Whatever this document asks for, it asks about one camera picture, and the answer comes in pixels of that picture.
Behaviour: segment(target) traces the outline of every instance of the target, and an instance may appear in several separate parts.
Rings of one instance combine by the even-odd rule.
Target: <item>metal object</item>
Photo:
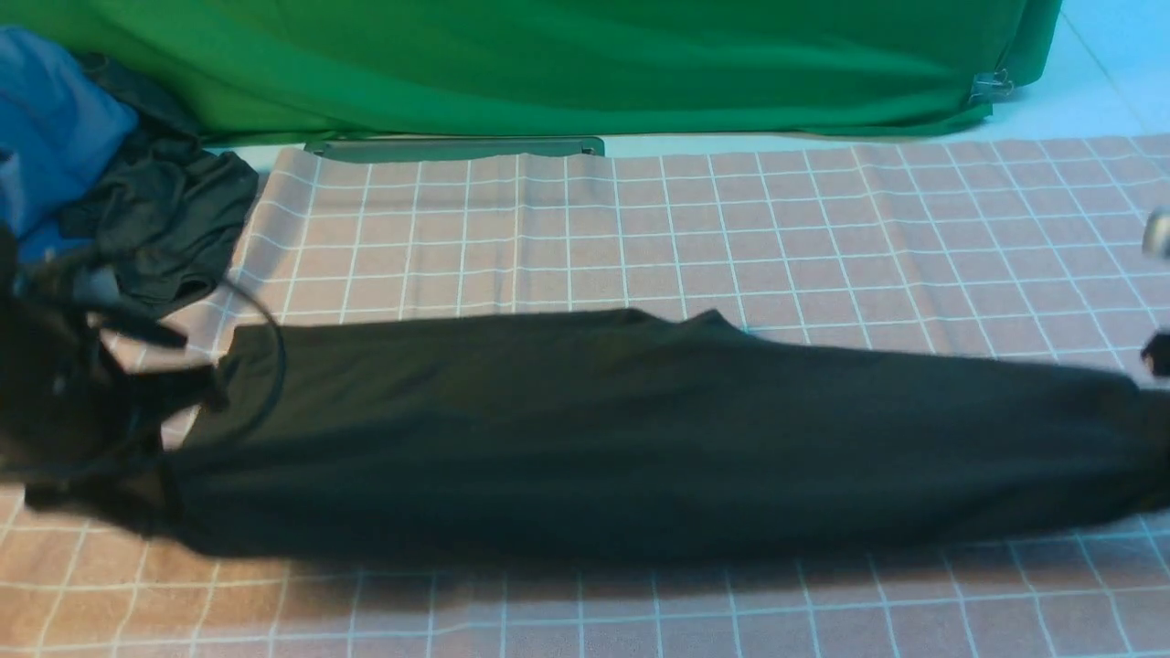
[[[1145,220],[1142,253],[1170,260],[1170,206],[1162,206]],[[1170,377],[1170,331],[1159,329],[1142,349],[1142,362],[1155,378]]]
[[[1170,260],[1170,206],[1155,210],[1145,220],[1142,252],[1159,260]]]

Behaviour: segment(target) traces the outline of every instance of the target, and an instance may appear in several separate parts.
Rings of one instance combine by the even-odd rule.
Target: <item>white floor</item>
[[[1044,77],[947,140],[1170,132],[1170,0],[1065,0]],[[784,151],[840,142],[784,135],[606,137],[611,157]],[[280,148],[240,149],[270,169]]]

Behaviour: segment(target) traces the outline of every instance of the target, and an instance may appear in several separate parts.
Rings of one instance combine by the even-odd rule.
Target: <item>green fabric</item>
[[[1060,0],[4,0],[221,140],[412,132],[930,135],[1042,70]],[[256,133],[267,133],[257,136]]]

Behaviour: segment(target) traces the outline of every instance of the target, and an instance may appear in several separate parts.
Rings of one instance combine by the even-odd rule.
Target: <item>crumpled black cloth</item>
[[[202,149],[199,124],[159,84],[101,54],[76,54],[97,85],[138,112],[97,184],[58,217],[66,238],[103,252],[153,247],[116,266],[122,306],[163,317],[209,295],[256,198],[260,176],[235,153]]]

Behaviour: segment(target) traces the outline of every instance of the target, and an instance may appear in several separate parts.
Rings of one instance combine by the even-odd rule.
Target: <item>green tray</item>
[[[331,139],[310,142],[304,145],[304,150],[344,163],[418,163],[474,160],[521,153],[550,158],[604,156],[605,142],[598,137]]]

